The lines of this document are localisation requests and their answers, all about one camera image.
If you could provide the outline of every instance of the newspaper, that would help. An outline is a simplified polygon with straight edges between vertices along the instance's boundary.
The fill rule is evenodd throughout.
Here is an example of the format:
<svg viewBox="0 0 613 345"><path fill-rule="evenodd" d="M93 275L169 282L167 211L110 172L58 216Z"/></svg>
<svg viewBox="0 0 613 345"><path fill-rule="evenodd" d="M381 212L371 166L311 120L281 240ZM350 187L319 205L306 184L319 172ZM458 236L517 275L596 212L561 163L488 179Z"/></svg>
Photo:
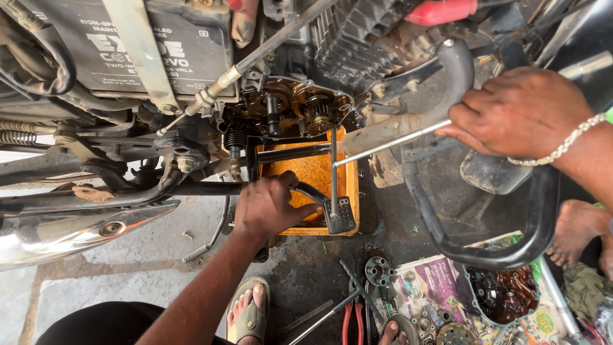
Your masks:
<svg viewBox="0 0 613 345"><path fill-rule="evenodd" d="M483 246L487 243L496 243L506 247L513 243L513 238L521 235L516 231L497 238L492 238L472 246ZM398 312L408 318L422 311L424 308L430 314L432 321L439 329L443 322L436 316L436 310L444 308L450 311L456 322L467 325L472 329L482 345L492 345L497 336L498 329L488 327L481 322L480 317L465 314L462 304L456 299L455 280L458 272L453 262L443 255L425 258L415 262L400 265L396 269L396 279L392 280L389 291L389 301L380 299L378 289L371 292L373 301L385 319ZM530 316L520 321L528 336L530 345L556 345L566 335L562 321L544 284L537 281L541 298L538 309ZM376 326L381 333L384 325L376 321Z"/></svg>

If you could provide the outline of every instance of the orange drip tray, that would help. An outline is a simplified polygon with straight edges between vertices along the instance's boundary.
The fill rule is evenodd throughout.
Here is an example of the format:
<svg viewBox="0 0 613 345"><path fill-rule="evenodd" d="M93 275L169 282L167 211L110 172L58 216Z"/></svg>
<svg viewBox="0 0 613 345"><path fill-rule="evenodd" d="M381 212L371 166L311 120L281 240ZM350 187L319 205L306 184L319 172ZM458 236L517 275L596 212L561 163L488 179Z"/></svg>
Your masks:
<svg viewBox="0 0 613 345"><path fill-rule="evenodd" d="M345 129L341 128L337 132L338 140L340 140ZM258 147L258 151L288 149L291 147L300 147L313 144L321 144L320 142L305 142L300 144L285 144L285 145L267 145ZM339 153L337 160L345 158L345 155ZM330 196L330 155L319 155L306 158L296 158L293 160L277 161L270 164L260 165L260 174L262 176L271 176L281 174L285 170L291 170L296 173L298 180L308 183L317 188L327 196ZM351 236L356 233L360 227L360 200L359 188L357 184L357 161L352 161L337 170L337 190L339 196L348 196L351 201L351 210L356 221L356 228L341 233L338 235ZM289 202L294 207L299 207L305 204L312 203L306 195L291 191L292 200ZM323 212L317 212L305 218L300 224L293 228L289 228L282 232L281 235L329 235L326 226L326 220Z"/></svg>

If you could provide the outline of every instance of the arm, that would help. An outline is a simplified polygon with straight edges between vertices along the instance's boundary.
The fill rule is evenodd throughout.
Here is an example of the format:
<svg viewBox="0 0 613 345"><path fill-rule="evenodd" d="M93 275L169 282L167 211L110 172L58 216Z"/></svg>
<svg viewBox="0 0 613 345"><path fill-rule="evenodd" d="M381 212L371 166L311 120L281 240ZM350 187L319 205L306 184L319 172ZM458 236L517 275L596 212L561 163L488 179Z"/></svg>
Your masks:
<svg viewBox="0 0 613 345"><path fill-rule="evenodd" d="M297 185L291 171L263 177L242 190L234 230L213 260L177 296L138 345L210 344L234 290L251 260L273 236L294 226L321 206L293 208L288 186Z"/></svg>
<svg viewBox="0 0 613 345"><path fill-rule="evenodd" d="M517 68L466 92L449 109L452 124L436 133L486 155L539 159L592 116L581 91L560 74ZM612 124L590 128L552 165L613 210Z"/></svg>

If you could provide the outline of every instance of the hand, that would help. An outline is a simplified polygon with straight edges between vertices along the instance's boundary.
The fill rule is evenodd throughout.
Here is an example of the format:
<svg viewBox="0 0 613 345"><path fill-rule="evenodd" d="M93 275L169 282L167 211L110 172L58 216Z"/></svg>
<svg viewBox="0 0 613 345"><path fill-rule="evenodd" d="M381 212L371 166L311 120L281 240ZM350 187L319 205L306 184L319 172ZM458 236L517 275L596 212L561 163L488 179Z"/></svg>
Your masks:
<svg viewBox="0 0 613 345"><path fill-rule="evenodd" d="M594 116L581 91L546 69L516 68L470 90L436 131L480 153L539 159Z"/></svg>
<svg viewBox="0 0 613 345"><path fill-rule="evenodd" d="M291 206L290 185L297 186L298 177L288 170L278 176L262 177L245 187L240 192L234 228L260 234L266 241L322 210L315 203L298 208Z"/></svg>

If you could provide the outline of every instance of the rubber foot pedal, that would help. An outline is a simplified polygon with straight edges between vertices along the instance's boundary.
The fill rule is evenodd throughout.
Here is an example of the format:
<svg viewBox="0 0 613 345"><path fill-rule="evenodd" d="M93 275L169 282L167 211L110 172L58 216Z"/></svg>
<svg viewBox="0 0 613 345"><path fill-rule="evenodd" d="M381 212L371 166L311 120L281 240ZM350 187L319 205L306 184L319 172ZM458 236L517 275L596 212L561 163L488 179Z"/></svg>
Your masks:
<svg viewBox="0 0 613 345"><path fill-rule="evenodd" d="M326 224L328 225L328 233L330 235L337 235L345 233L356 228L356 220L353 218L353 211L351 210L351 203L348 196L339 196L338 202L338 218L330 218L330 208L332 200L324 202L324 214L326 215Z"/></svg>

